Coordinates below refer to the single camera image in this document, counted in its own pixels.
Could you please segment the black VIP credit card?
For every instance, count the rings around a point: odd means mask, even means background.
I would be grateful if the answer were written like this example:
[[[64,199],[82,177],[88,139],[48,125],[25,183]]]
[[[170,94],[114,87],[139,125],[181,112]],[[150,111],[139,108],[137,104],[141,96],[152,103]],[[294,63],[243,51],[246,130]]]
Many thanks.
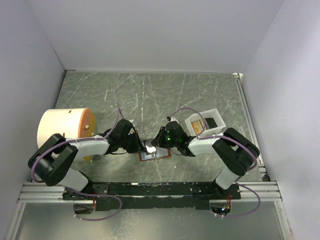
[[[143,161],[155,159],[157,157],[157,149],[151,144],[152,139],[146,139],[143,141],[143,144],[146,148],[146,152],[141,155]]]

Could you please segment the brown leather card holder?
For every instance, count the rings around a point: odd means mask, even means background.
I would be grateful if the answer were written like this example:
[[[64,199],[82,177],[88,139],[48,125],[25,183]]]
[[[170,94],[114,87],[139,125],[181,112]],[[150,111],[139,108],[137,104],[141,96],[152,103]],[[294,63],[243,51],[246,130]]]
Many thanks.
[[[163,158],[169,158],[171,156],[170,150],[165,148],[159,148],[152,145],[145,146],[145,152],[139,153],[139,161],[145,162],[149,160],[158,160]]]

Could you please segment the white card tray box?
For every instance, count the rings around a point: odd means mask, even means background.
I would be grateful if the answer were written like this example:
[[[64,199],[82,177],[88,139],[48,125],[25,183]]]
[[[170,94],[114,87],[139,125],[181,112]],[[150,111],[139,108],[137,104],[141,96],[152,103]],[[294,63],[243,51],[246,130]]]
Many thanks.
[[[217,108],[200,112],[203,118],[197,113],[189,116],[184,122],[191,136],[200,132],[201,137],[217,135],[226,128],[226,124]]]

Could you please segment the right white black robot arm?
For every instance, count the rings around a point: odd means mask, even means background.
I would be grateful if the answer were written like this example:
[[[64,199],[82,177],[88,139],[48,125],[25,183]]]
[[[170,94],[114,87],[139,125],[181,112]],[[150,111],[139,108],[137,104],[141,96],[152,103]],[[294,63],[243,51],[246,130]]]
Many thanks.
[[[215,178],[212,193],[223,199],[230,186],[258,164],[260,150],[232,127],[211,136],[190,136],[177,121],[162,126],[151,145],[163,149],[176,148],[185,157],[217,153],[225,167]]]

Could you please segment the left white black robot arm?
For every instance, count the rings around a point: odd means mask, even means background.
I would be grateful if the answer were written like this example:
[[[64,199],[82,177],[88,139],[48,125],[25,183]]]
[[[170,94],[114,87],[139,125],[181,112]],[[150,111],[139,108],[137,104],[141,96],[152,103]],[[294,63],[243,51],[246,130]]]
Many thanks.
[[[113,154],[119,149],[128,154],[147,151],[134,125],[126,119],[93,137],[65,138],[55,133],[32,155],[27,165],[34,182],[43,182],[49,187],[62,185],[86,200],[94,192],[91,180],[72,169],[72,163],[83,157]]]

